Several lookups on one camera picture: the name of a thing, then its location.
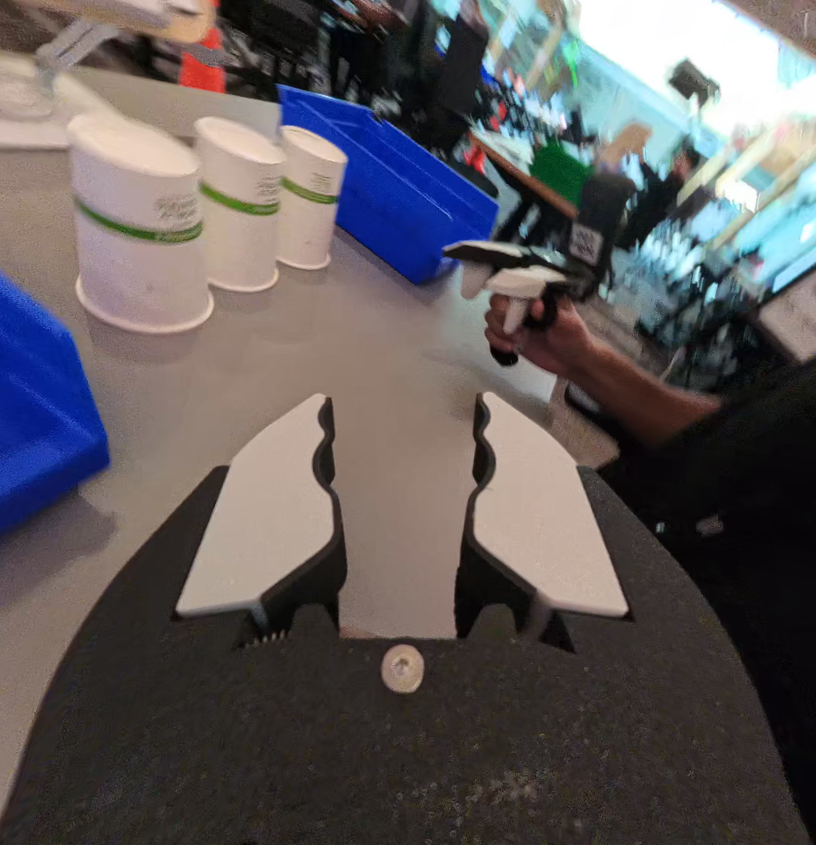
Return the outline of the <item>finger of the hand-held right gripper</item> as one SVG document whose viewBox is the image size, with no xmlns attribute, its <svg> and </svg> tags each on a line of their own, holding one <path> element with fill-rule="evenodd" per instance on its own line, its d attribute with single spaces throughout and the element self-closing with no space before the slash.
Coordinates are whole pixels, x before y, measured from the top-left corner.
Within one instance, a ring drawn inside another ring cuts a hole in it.
<svg viewBox="0 0 816 845">
<path fill-rule="evenodd" d="M 515 334 L 529 315 L 533 301 L 541 299 L 548 290 L 567 291 L 570 282 L 571 278 L 560 270 L 539 265 L 495 269 L 488 264 L 463 263 L 460 293 L 465 300 L 476 298 L 484 290 L 508 298 L 503 332 Z"/>
<path fill-rule="evenodd" d="M 526 254 L 518 246 L 496 241 L 465 240 L 443 248 L 443 257 L 489 266 L 523 266 Z"/>
</svg>

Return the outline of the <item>black office chair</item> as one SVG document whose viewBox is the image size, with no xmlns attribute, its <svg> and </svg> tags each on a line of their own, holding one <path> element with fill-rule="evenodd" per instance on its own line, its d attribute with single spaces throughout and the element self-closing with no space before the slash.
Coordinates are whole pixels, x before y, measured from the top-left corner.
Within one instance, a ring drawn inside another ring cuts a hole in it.
<svg viewBox="0 0 816 845">
<path fill-rule="evenodd" d="M 440 62 L 421 71 L 404 103 L 413 140 L 447 160 L 465 135 L 477 105 L 477 89 L 489 33 L 482 16 L 459 12 L 448 22 L 449 41 Z"/>
</svg>

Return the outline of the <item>white paper cup green band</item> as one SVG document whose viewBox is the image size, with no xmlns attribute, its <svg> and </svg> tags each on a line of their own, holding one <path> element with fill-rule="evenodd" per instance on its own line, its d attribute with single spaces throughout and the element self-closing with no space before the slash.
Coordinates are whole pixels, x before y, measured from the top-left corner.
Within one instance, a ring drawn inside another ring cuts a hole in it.
<svg viewBox="0 0 816 845">
<path fill-rule="evenodd" d="M 225 118 L 194 124 L 209 283 L 257 293 L 278 280 L 280 192 L 287 158 L 260 132 Z"/>
<path fill-rule="evenodd" d="M 348 157 L 318 134 L 294 125 L 281 130 L 286 161 L 279 182 L 277 259 L 295 269 L 324 269 Z"/>
<path fill-rule="evenodd" d="M 125 331 L 177 334 L 213 312 L 197 156 L 170 134 L 102 111 L 67 126 L 78 301 Z"/>
</svg>

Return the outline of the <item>blue plastic bin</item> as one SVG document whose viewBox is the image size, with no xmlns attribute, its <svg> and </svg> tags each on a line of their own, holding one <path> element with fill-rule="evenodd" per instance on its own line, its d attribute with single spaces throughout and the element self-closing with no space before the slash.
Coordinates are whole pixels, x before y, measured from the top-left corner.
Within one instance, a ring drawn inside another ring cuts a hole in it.
<svg viewBox="0 0 816 845">
<path fill-rule="evenodd" d="M 0 536 L 109 465 L 72 334 L 0 270 Z"/>
<path fill-rule="evenodd" d="M 283 122 L 339 147 L 348 163 L 336 224 L 406 280 L 434 279 L 451 243 L 490 238 L 498 202 L 371 109 L 281 85 Z"/>
</svg>

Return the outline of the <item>brown wooden table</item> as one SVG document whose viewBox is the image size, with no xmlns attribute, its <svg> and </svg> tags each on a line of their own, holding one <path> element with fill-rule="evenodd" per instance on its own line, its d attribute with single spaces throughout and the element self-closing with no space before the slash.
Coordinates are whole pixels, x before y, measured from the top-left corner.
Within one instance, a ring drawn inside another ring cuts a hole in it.
<svg viewBox="0 0 816 845">
<path fill-rule="evenodd" d="M 569 220 L 576 220 L 579 209 L 574 202 L 569 201 L 553 188 L 545 185 L 535 176 L 523 171 L 517 164 L 510 161 L 502 152 L 490 142 L 490 133 L 472 129 L 469 132 L 470 142 L 482 150 L 494 167 L 502 174 L 502 179 L 513 189 L 525 190 L 548 203 Z"/>
</svg>

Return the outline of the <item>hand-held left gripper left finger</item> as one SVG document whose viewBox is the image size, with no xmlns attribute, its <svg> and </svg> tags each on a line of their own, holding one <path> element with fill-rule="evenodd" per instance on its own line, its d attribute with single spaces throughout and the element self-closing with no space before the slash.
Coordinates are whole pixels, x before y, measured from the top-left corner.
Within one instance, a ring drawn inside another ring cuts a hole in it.
<svg viewBox="0 0 816 845">
<path fill-rule="evenodd" d="M 348 561 L 334 439 L 332 400 L 314 394 L 237 453 L 181 589 L 178 618 L 244 611 L 267 639 L 316 605 L 339 630 Z"/>
</svg>

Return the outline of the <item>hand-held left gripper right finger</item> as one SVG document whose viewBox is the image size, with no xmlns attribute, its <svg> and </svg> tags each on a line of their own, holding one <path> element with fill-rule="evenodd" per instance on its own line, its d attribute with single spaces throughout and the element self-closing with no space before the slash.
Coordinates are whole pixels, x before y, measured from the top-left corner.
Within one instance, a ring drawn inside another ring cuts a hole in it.
<svg viewBox="0 0 816 845">
<path fill-rule="evenodd" d="M 475 488 L 456 573 L 456 636 L 485 607 L 508 607 L 515 630 L 561 639 L 552 617 L 629 617 L 578 465 L 550 433 L 492 392 L 476 398 Z"/>
</svg>

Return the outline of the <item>person's right forearm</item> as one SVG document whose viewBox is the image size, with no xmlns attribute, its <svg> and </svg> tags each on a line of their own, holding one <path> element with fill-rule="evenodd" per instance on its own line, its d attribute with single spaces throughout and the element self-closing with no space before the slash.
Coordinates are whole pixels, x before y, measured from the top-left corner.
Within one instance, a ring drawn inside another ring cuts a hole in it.
<svg viewBox="0 0 816 845">
<path fill-rule="evenodd" d="M 816 357 L 718 397 L 601 346 L 573 381 L 639 445 L 603 478 L 645 522 L 816 521 Z"/>
</svg>

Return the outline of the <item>person's right hand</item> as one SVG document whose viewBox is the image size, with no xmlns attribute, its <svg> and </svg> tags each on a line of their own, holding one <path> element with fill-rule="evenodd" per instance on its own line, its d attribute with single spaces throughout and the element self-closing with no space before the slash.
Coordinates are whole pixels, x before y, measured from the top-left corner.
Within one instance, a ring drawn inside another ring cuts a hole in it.
<svg viewBox="0 0 816 845">
<path fill-rule="evenodd" d="M 508 297 L 494 293 L 485 313 L 485 335 L 498 355 L 522 356 L 549 373 L 573 379 L 602 351 L 603 343 L 589 331 L 569 298 L 557 301 L 557 315 L 548 329 L 522 326 L 514 334 L 506 334 L 504 320 L 510 303 Z"/>
</svg>

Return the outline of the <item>green box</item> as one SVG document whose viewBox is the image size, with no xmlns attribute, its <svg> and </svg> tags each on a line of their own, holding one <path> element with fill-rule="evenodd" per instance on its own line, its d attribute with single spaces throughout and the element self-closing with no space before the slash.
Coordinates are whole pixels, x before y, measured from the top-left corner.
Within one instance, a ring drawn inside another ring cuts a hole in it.
<svg viewBox="0 0 816 845">
<path fill-rule="evenodd" d="M 584 185 L 594 171 L 592 165 L 582 164 L 556 140 L 537 145 L 529 165 L 531 176 L 574 206 L 579 205 Z"/>
</svg>

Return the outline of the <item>orange traffic cone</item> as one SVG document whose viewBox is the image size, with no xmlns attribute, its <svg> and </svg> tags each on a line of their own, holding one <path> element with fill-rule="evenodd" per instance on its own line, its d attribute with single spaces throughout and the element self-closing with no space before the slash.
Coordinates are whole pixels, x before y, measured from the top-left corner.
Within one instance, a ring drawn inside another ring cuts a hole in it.
<svg viewBox="0 0 816 845">
<path fill-rule="evenodd" d="M 224 51 L 216 26 L 199 43 L 182 48 L 178 84 L 196 90 L 225 93 Z"/>
</svg>

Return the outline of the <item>white adjustable stand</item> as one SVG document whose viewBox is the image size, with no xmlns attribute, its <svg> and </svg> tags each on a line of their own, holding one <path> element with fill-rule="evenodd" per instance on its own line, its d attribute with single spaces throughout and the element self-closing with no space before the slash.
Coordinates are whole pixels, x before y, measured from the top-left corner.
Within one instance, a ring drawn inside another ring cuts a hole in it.
<svg viewBox="0 0 816 845">
<path fill-rule="evenodd" d="M 31 58 L 0 52 L 0 150 L 64 150 L 67 126 L 84 114 L 119 119 L 106 100 L 68 72 L 118 28 L 84 18 L 62 29 Z"/>
</svg>

